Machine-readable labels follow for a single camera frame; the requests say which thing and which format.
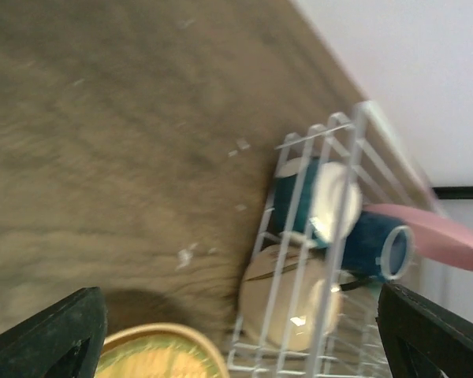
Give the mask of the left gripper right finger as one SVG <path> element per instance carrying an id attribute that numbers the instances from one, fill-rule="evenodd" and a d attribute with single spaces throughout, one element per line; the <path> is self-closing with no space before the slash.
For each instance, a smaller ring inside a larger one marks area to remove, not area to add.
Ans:
<path id="1" fill-rule="evenodd" d="M 379 334 L 393 377 L 473 377 L 473 323 L 406 287 L 385 283 Z"/>

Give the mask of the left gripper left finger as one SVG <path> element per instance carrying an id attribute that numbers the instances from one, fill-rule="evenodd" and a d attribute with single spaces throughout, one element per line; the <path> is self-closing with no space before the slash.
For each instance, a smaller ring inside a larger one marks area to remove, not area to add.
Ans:
<path id="1" fill-rule="evenodd" d="M 0 334 L 0 377 L 93 377 L 106 331 L 102 290 L 81 288 Z"/>

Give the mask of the bamboo pattern plate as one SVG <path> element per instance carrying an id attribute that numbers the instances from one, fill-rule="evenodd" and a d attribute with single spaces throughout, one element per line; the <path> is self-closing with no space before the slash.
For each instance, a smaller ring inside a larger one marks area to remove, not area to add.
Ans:
<path id="1" fill-rule="evenodd" d="M 182 324 L 143 324 L 106 337 L 96 377 L 228 377 L 217 346 Z"/>

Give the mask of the pink plate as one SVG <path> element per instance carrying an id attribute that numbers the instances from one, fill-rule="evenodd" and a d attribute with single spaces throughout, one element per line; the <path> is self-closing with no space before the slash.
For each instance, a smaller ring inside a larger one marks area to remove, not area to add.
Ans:
<path id="1" fill-rule="evenodd" d="M 415 248 L 420 256 L 473 272 L 473 231 L 470 228 L 410 206 L 380 203 L 364 209 L 403 220 L 415 235 Z"/>

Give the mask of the dark blue mug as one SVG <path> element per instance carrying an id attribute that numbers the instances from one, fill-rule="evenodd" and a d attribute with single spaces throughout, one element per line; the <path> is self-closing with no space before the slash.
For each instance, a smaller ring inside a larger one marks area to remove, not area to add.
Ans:
<path id="1" fill-rule="evenodd" d="M 364 210 L 345 240 L 341 268 L 381 282 L 398 280 L 414 249 L 414 232 L 403 220 Z"/>

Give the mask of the cream shallow bowl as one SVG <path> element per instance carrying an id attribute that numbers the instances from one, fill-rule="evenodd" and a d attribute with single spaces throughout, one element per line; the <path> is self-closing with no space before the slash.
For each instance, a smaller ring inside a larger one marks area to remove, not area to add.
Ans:
<path id="1" fill-rule="evenodd" d="M 259 343 L 261 336 L 280 249 L 281 246 L 276 244 L 259 252 L 247 267 L 241 281 L 239 310 L 243 316 L 242 329 L 254 344 Z M 277 296 L 264 339 L 265 348 L 280 350 L 287 327 L 290 327 L 290 336 L 286 350 L 301 352 L 311 345 L 323 284 L 326 281 L 326 263 L 313 253 L 307 252 L 298 295 L 293 297 L 299 262 L 300 249 L 291 246 L 288 248 L 279 279 Z"/>

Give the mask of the white wire dish rack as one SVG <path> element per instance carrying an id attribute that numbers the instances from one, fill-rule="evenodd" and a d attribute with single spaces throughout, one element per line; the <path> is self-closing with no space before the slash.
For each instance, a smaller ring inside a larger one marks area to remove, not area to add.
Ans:
<path id="1" fill-rule="evenodd" d="M 438 211 L 377 103 L 288 134 L 238 294 L 235 377 L 388 377 L 383 283 L 418 283 L 419 234 L 372 204 Z"/>

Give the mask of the cream and blue bowl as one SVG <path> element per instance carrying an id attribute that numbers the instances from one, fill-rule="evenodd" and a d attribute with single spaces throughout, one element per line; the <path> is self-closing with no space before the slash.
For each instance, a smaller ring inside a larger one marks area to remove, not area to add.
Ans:
<path id="1" fill-rule="evenodd" d="M 286 229 L 296 180 L 303 173 L 304 183 L 290 237 L 298 243 L 306 241 L 310 248 L 329 247 L 334 240 L 337 216 L 343 203 L 346 171 L 346 165 L 337 161 L 321 165 L 318 157 L 309 162 L 296 157 L 284 163 L 276 175 L 274 229 L 280 233 Z"/>

